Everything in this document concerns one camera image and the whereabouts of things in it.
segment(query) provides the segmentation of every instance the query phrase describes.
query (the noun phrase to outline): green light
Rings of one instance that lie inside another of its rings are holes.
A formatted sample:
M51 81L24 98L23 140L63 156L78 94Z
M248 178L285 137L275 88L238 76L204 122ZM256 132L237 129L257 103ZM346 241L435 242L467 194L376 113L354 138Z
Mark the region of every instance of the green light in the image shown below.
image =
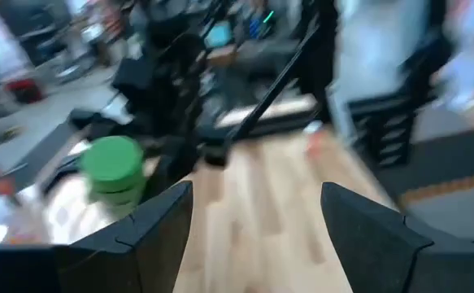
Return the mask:
M269 15L266 17L265 20L263 20L263 23L267 23L267 21L271 18L271 16L272 16L273 14L275 14L274 11L269 12Z

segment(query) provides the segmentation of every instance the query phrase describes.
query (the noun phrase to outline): table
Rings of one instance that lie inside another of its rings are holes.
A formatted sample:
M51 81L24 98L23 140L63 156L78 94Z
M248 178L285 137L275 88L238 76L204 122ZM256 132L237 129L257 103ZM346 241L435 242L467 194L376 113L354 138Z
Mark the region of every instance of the table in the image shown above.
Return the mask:
M194 182L194 214L175 292L351 292L325 229L321 183L394 206L330 130L316 157L306 148L302 132L239 142L225 170L201 164L186 178ZM83 194L84 182L70 180L61 190ZM53 205L62 197L54 198ZM77 213L83 231L108 224L92 211Z

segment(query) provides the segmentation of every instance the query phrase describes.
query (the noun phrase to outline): black pole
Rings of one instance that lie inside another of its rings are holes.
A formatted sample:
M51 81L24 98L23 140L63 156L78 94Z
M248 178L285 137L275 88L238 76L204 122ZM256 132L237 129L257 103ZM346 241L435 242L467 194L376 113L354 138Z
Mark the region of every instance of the black pole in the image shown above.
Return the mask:
M269 87L269 90L267 91L263 100L238 126L235 126L233 131L229 134L230 143L245 137L254 128L263 113L275 101L276 97L282 92L282 90L284 90L285 86L289 83L289 80L293 75L293 71L298 66L300 58L311 44L311 41L315 40L319 30L319 26L311 30L300 43L300 45L298 45L298 51L293 56L293 58L291 58L289 63L287 63L284 70L276 78L275 82Z

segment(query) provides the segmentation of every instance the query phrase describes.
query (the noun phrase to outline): blue object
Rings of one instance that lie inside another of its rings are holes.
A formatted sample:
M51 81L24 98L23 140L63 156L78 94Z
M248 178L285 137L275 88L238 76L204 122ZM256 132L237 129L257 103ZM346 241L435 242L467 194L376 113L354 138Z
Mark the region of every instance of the blue object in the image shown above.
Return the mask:
M258 39L260 37L262 21L260 19L252 19L250 22L250 38Z
M231 41L231 26L228 21L217 23L206 37L206 45L210 48L226 46Z

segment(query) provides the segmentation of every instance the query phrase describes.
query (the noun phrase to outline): green container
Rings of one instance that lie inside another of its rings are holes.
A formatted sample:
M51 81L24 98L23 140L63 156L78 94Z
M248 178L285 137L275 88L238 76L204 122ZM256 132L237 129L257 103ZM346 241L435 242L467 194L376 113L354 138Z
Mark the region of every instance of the green container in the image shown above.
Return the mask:
M80 164L90 181L92 201L103 201L111 208L137 206L145 182L143 152L131 138L98 139L83 154Z

